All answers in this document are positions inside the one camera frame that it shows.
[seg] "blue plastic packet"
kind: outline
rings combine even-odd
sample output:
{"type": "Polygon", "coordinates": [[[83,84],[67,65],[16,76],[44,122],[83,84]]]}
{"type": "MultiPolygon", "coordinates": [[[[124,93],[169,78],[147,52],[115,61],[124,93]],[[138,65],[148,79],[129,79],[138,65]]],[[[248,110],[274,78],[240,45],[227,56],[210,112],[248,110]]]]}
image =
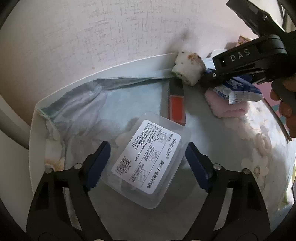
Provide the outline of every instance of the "blue plastic packet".
{"type": "MultiPolygon", "coordinates": [[[[207,69],[206,73],[212,72],[211,69],[207,69]]],[[[213,89],[222,98],[227,99],[229,104],[236,104],[241,101],[261,101],[263,100],[263,94],[261,91],[244,80],[241,77],[234,77],[219,85],[213,89]]]]}

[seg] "plastic box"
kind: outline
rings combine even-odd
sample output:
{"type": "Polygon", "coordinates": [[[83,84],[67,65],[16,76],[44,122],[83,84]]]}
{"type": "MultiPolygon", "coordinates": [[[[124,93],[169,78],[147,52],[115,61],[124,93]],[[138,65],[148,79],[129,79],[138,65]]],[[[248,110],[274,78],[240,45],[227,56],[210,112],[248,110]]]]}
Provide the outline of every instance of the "plastic box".
{"type": "Polygon", "coordinates": [[[180,165],[190,137],[186,127],[147,112],[126,134],[101,178],[133,202],[155,208],[180,165]]]}

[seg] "finger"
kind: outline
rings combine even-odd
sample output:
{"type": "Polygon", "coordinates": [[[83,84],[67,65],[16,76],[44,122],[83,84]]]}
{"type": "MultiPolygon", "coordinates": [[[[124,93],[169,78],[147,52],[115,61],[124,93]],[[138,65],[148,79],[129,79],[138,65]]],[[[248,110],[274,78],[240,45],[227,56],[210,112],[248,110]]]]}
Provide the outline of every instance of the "finger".
{"type": "Polygon", "coordinates": [[[296,137],[296,115],[292,115],[286,119],[287,127],[290,130],[290,137],[296,137]]]}
{"type": "Polygon", "coordinates": [[[283,85],[286,87],[286,89],[296,92],[296,74],[284,80],[283,85]]]}
{"type": "Polygon", "coordinates": [[[281,101],[279,104],[279,113],[282,116],[289,118],[292,115],[292,108],[287,103],[281,101]]]}
{"type": "Polygon", "coordinates": [[[271,90],[269,96],[272,100],[275,100],[275,101],[281,100],[278,94],[274,90],[271,90]]]}

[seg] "barcode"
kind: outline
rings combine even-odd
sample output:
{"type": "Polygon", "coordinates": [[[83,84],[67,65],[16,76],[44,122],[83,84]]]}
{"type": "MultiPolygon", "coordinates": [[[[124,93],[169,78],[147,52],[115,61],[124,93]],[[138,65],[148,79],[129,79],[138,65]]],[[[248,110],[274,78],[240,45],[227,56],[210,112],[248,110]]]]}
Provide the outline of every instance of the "barcode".
{"type": "Polygon", "coordinates": [[[119,165],[116,167],[115,171],[122,175],[126,169],[128,168],[128,166],[130,165],[131,161],[126,159],[125,157],[122,158],[122,160],[120,161],[119,165]]]}

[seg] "pink cloth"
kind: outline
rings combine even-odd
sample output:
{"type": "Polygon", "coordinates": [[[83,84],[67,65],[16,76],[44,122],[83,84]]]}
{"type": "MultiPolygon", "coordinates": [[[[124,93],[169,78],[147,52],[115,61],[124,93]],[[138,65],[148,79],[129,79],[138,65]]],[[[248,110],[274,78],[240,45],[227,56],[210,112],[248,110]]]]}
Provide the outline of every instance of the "pink cloth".
{"type": "Polygon", "coordinates": [[[248,101],[229,104],[228,100],[223,99],[212,90],[205,92],[205,99],[217,117],[241,117],[249,110],[248,101]]]}

